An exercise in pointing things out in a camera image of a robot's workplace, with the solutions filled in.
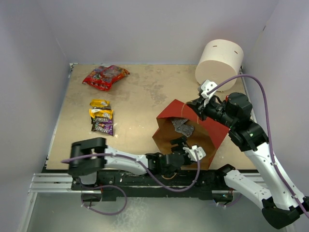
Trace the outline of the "large red snack bag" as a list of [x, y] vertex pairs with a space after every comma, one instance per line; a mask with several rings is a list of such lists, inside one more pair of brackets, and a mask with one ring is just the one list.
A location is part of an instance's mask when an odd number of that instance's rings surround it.
[[102, 91], [109, 91], [113, 84], [130, 75], [130, 72], [122, 67], [111, 65], [109, 67], [99, 66], [94, 69], [82, 84], [92, 86]]

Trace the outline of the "purple chocolate candy packet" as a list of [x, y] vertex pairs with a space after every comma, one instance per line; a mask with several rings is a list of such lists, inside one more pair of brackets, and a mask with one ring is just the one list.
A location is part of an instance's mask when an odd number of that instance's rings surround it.
[[94, 117], [94, 118], [91, 118], [91, 123], [92, 124], [95, 124], [95, 123], [113, 124], [113, 120], [107, 117]]

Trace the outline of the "brown chocolate candy packet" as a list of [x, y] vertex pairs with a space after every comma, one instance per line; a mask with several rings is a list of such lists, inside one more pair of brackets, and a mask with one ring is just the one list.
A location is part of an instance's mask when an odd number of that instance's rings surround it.
[[91, 131], [113, 136], [113, 124], [95, 123], [92, 125]]

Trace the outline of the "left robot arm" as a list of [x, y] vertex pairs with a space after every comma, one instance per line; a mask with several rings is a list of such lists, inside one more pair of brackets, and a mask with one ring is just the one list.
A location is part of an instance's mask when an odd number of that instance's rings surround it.
[[106, 168], [127, 171], [135, 175], [148, 172], [153, 175], [170, 175], [177, 173], [185, 165], [192, 163], [184, 138], [172, 141], [171, 153], [163, 155], [160, 152], [134, 155], [119, 151], [106, 144], [103, 137], [74, 142], [71, 145], [70, 158], [63, 160], [69, 164], [68, 173], [72, 177], [83, 177], [82, 183], [88, 189], [99, 185], [99, 177], [93, 173]]

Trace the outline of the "yellow candy packet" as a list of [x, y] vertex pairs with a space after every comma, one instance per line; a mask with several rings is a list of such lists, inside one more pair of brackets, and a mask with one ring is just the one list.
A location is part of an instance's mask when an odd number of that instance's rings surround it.
[[90, 106], [94, 108], [105, 108], [110, 107], [110, 101], [103, 100], [103, 99], [93, 99], [90, 102]]
[[113, 110], [102, 110], [102, 109], [89, 109], [89, 115], [92, 118], [96, 117], [105, 117], [108, 119], [112, 119], [113, 116]]

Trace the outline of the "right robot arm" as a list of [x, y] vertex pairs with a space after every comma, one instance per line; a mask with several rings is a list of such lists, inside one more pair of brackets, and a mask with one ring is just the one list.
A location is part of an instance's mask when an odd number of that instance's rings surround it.
[[261, 175], [266, 188], [230, 169], [215, 177], [220, 189], [231, 187], [257, 205], [266, 221], [282, 229], [309, 210], [309, 198], [292, 182], [275, 155], [263, 128], [251, 119], [252, 104], [242, 93], [231, 93], [224, 101], [217, 96], [199, 97], [187, 103], [201, 120], [212, 120], [229, 128], [231, 141], [248, 157]]

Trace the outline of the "red paper bag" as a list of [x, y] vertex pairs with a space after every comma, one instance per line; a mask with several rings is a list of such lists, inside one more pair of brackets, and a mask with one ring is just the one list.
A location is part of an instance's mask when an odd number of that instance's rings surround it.
[[201, 169], [208, 170], [229, 129], [209, 117], [201, 121], [189, 106], [179, 100], [173, 100], [156, 117], [158, 129], [153, 135], [154, 142], [164, 155], [171, 152], [170, 141], [183, 136], [175, 131], [171, 121], [173, 118], [185, 118], [186, 125], [194, 127], [187, 143], [189, 146], [197, 144], [204, 149], [206, 157], [201, 160]]

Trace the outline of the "silver candy packet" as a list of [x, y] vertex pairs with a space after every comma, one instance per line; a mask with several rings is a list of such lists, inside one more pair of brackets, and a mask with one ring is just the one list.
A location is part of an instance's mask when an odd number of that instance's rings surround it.
[[181, 125], [183, 125], [187, 121], [188, 121], [188, 119], [186, 119], [186, 118], [180, 118], [180, 117], [171, 118], [171, 122], [172, 122], [174, 128], [179, 128]]
[[179, 128], [175, 128], [176, 132], [181, 133], [186, 137], [190, 137], [193, 134], [194, 130], [195, 130], [194, 126], [186, 124], [181, 125]]

